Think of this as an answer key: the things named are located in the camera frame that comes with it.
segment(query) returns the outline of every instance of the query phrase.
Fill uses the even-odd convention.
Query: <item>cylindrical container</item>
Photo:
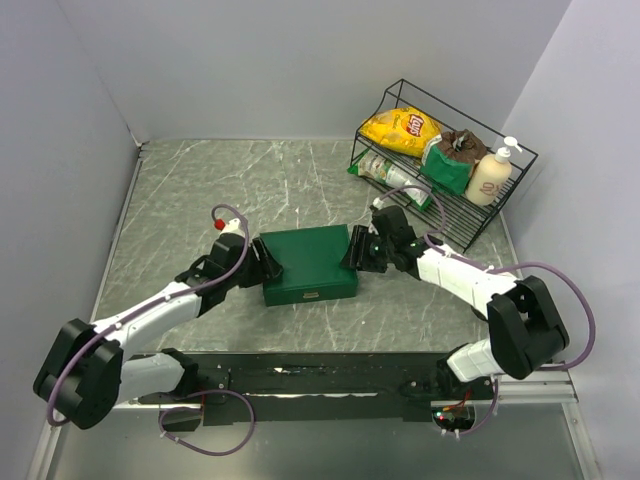
[[[495,155],[492,153],[485,155],[476,166],[465,191],[465,196],[470,202],[481,206],[489,205],[502,190],[504,182],[509,179],[511,175],[511,164],[509,163],[511,150],[509,147],[515,147],[520,151],[522,149],[513,137],[505,137],[504,143],[507,145],[506,147],[499,148]]]

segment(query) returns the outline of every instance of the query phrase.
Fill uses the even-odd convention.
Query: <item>lotion bottle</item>
[[[504,182],[511,175],[510,147],[515,147],[520,152],[522,149],[513,137],[505,137],[504,144],[506,146],[500,147],[495,154],[485,155],[476,166],[467,190],[464,192],[470,202],[476,205],[489,205],[496,199]]]

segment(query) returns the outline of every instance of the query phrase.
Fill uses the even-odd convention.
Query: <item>green box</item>
[[[282,265],[282,276],[263,285],[268,307],[355,297],[358,275],[340,267],[349,248],[346,225],[262,233],[260,238]]]

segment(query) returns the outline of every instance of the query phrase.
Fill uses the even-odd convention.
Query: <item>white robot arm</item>
[[[382,273],[393,263],[398,270],[451,292],[487,319],[488,339],[463,345],[439,362],[438,389],[444,398],[480,377],[507,373],[525,378],[567,346],[567,333],[541,280],[489,274],[453,258],[450,247],[432,240],[440,251],[415,235],[400,207],[376,209],[371,226],[354,227],[341,266]],[[154,338],[224,301],[231,288],[258,285],[282,273],[258,237],[233,275],[215,286],[199,288],[236,268],[244,243],[240,222],[231,221],[211,253],[196,260],[158,294],[93,325],[78,319],[67,323],[36,378],[35,393],[51,402],[58,385],[59,393],[53,395],[55,408],[78,427],[89,428],[117,403],[156,392],[176,397],[195,392],[198,366],[187,355],[166,349],[150,357],[131,357]],[[145,308],[153,302],[155,306]],[[141,313],[122,322],[134,312]],[[65,368],[96,336],[104,338],[64,375]]]

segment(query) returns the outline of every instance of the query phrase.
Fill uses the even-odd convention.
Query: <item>lay's chips bag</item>
[[[440,131],[438,122],[413,107],[378,113],[360,129],[377,144],[413,157],[422,157],[427,142]]]

